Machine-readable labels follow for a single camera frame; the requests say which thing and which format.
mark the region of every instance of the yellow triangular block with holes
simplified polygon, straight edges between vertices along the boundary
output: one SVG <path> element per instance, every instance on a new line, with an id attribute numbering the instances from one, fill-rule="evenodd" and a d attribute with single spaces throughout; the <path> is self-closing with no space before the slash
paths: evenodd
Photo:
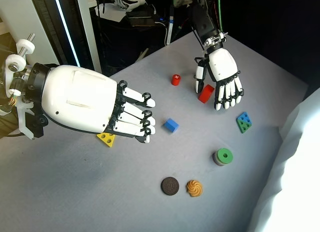
<path id="1" fill-rule="evenodd" d="M 96 136 L 110 148 L 114 144 L 115 137 L 116 137 L 116 135 L 112 133 L 99 133 Z"/>

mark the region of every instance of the green lid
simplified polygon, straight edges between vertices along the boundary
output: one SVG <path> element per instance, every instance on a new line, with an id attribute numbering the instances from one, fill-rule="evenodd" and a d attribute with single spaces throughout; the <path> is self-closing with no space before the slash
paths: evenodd
<path id="1" fill-rule="evenodd" d="M 234 156 L 232 155 L 231 151 L 227 148 L 221 148 L 216 152 L 217 159 L 222 164 L 229 164 L 232 162 Z"/>

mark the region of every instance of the robotic hand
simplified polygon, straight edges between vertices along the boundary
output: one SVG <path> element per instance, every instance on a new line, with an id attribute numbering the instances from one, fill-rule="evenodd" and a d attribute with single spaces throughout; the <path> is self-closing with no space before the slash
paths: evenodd
<path id="1" fill-rule="evenodd" d="M 128 12 L 144 5 L 145 3 L 146 0 L 114 0 L 114 4 Z"/>
<path id="2" fill-rule="evenodd" d="M 141 94 L 124 80 L 117 84 L 98 72 L 72 65 L 52 68 L 36 63 L 24 71 L 24 55 L 31 54 L 35 47 L 26 39 L 17 45 L 24 52 L 11 54 L 5 61 L 8 100 L 0 106 L 0 116 L 16 106 L 21 133 L 30 139 L 43 136 L 42 127 L 48 124 L 45 114 L 69 129 L 135 137 L 141 143 L 149 143 L 150 135 L 156 132 L 156 120 L 150 110 L 142 111 L 131 103 L 155 107 L 150 93 Z"/>
<path id="3" fill-rule="evenodd" d="M 191 21 L 206 48 L 203 58 L 194 59 L 198 64 L 194 77 L 195 92 L 202 92 L 208 70 L 211 79 L 216 82 L 214 108 L 218 111 L 221 106 L 225 109 L 234 107 L 236 103 L 240 103 L 244 89 L 238 77 L 240 71 L 234 58 L 223 48 L 227 33 L 217 29 L 206 10 L 199 4 L 192 7 Z"/>

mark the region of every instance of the white robotic hand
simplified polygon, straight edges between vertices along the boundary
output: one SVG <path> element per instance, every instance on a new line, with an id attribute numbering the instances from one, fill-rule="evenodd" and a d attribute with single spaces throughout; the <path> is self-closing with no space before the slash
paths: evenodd
<path id="1" fill-rule="evenodd" d="M 142 111 L 131 103 L 146 108 L 156 106 L 149 93 L 128 88 L 124 80 L 117 84 L 98 72 L 71 65 L 49 71 L 41 98 L 44 113 L 59 125 L 89 133 L 135 137 L 141 143 L 149 143 L 150 135 L 156 132 L 156 120 L 150 110 Z"/>
<path id="2" fill-rule="evenodd" d="M 132 11 L 133 9 L 142 6 L 146 0 L 114 0 L 114 4 L 119 6 L 125 11 Z"/>
<path id="3" fill-rule="evenodd" d="M 219 48 L 204 58 L 195 58 L 198 67 L 195 73 L 195 91 L 201 93 L 207 69 L 210 77 L 216 82 L 214 108 L 219 111 L 221 106 L 228 109 L 240 103 L 244 95 L 238 74 L 237 64 L 225 48 Z"/>

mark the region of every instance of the table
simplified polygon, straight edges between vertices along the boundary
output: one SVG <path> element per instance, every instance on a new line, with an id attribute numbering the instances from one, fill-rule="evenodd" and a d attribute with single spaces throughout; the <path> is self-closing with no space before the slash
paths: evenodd
<path id="1" fill-rule="evenodd" d="M 194 57 L 202 52 L 191 33 L 112 77 L 155 99 L 149 144 L 117 136 L 108 148 L 53 122 L 36 140 L 0 139 L 0 231 L 245 231 L 282 142 L 279 127 L 307 85 L 231 37 L 225 48 L 244 87 L 226 111 L 214 110 L 213 96 L 197 99 Z M 213 84 L 209 75 L 205 82 Z M 244 111 L 252 127 L 241 134 Z M 175 133 L 163 127 L 168 118 L 180 125 Z M 223 147 L 233 162 L 219 167 L 212 154 Z M 176 195 L 161 191 L 165 177 L 179 181 Z M 189 180 L 203 184 L 201 196 L 189 196 Z"/>

